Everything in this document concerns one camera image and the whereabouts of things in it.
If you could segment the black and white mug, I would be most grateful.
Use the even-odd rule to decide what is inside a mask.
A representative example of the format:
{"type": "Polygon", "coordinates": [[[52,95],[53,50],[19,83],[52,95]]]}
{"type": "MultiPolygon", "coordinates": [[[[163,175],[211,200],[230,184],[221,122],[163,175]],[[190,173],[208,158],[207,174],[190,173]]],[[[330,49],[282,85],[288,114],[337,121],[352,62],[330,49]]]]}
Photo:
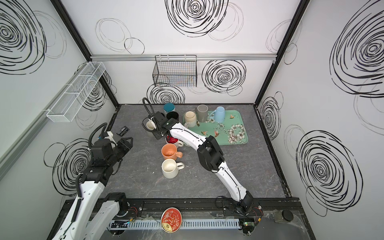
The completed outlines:
{"type": "Polygon", "coordinates": [[[175,119],[175,120],[179,121],[179,114],[175,111],[167,113],[166,117],[168,120],[175,119]]]}

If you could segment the cream white mug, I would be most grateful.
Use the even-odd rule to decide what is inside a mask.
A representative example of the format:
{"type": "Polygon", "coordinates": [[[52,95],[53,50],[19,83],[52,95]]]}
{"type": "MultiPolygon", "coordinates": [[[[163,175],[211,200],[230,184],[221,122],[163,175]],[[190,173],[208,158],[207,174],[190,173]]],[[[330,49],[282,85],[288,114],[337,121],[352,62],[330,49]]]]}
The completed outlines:
{"type": "Polygon", "coordinates": [[[171,137],[169,135],[166,136],[166,142],[167,144],[173,144],[176,146],[176,148],[180,148],[180,147],[183,147],[184,146],[184,142],[177,139],[177,138],[174,138],[174,137],[171,137]]]}

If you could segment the silver grey mug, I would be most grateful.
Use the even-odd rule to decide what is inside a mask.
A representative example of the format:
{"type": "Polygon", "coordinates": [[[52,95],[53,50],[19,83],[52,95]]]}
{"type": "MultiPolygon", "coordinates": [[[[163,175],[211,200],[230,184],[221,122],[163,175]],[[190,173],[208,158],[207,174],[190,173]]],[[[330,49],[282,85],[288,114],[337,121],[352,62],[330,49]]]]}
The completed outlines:
{"type": "Polygon", "coordinates": [[[145,124],[145,127],[146,129],[149,131],[149,132],[152,132],[154,130],[157,129],[157,126],[156,124],[152,121],[152,120],[148,120],[145,124]]]}

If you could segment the orange peach mug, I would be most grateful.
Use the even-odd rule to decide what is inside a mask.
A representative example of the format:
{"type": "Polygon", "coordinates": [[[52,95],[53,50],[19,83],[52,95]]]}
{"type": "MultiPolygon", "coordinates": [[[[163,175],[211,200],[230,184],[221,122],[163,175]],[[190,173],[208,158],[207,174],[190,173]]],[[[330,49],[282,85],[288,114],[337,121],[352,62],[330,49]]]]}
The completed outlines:
{"type": "Polygon", "coordinates": [[[164,160],[173,159],[176,161],[178,158],[183,157],[183,153],[179,152],[174,144],[165,144],[161,149],[161,153],[164,160]]]}

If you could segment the white speckled mug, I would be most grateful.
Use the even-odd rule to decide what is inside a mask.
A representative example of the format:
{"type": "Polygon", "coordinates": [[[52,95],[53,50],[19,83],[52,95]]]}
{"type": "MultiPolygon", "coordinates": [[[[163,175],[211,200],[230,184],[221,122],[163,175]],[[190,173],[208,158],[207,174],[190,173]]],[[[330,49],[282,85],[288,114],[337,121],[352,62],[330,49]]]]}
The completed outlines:
{"type": "Polygon", "coordinates": [[[182,170],[185,168],[185,164],[177,163],[173,159],[166,159],[163,161],[161,168],[162,168],[163,176],[165,178],[173,179],[178,175],[179,170],[182,170]]]}

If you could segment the light blue mug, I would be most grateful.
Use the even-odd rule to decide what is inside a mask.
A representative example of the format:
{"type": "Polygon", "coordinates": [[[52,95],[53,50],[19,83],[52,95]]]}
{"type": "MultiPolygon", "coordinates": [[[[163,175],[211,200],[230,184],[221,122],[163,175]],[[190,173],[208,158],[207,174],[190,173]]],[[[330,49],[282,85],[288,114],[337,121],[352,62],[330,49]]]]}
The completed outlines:
{"type": "Polygon", "coordinates": [[[225,115],[226,115],[225,108],[219,106],[209,114],[209,119],[214,120],[217,123],[222,123],[225,121],[225,115]]]}

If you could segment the green floral tray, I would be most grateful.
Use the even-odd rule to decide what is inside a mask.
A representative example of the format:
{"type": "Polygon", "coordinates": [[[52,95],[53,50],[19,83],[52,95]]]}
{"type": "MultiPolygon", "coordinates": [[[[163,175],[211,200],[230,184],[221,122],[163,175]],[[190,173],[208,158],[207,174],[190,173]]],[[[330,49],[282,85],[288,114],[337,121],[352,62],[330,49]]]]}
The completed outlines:
{"type": "Polygon", "coordinates": [[[191,131],[205,137],[213,136],[220,146],[224,145],[243,145],[248,142],[248,135],[241,117],[236,110],[226,110],[225,120],[222,123],[215,122],[214,114],[208,111],[212,118],[206,122],[198,122],[191,131]]]}

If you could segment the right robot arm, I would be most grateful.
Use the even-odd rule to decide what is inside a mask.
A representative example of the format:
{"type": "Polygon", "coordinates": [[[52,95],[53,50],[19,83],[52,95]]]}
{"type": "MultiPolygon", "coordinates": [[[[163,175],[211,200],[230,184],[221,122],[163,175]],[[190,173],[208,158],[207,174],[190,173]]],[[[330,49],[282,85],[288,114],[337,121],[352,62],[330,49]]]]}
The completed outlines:
{"type": "Polygon", "coordinates": [[[151,132],[156,139],[166,134],[181,140],[192,147],[198,154],[199,162],[204,169],[214,173],[227,188],[233,201],[243,214],[252,210],[253,196],[243,187],[229,169],[223,151],[213,136],[202,136],[186,128],[175,119],[167,119],[162,113],[155,112],[148,115],[148,120],[155,125],[151,132]]]}

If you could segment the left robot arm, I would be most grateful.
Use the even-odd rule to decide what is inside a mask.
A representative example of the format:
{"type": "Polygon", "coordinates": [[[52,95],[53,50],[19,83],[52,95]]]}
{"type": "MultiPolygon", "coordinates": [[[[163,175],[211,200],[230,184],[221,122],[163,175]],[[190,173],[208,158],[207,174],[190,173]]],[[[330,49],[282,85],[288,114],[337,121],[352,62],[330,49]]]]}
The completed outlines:
{"type": "Polygon", "coordinates": [[[125,193],[111,193],[104,198],[96,216],[91,216],[114,172],[113,166],[122,161],[132,147],[132,137],[121,138],[117,143],[107,138],[89,143],[90,165],[76,178],[76,199],[53,237],[55,240],[99,240],[115,216],[128,213],[125,193]]]}

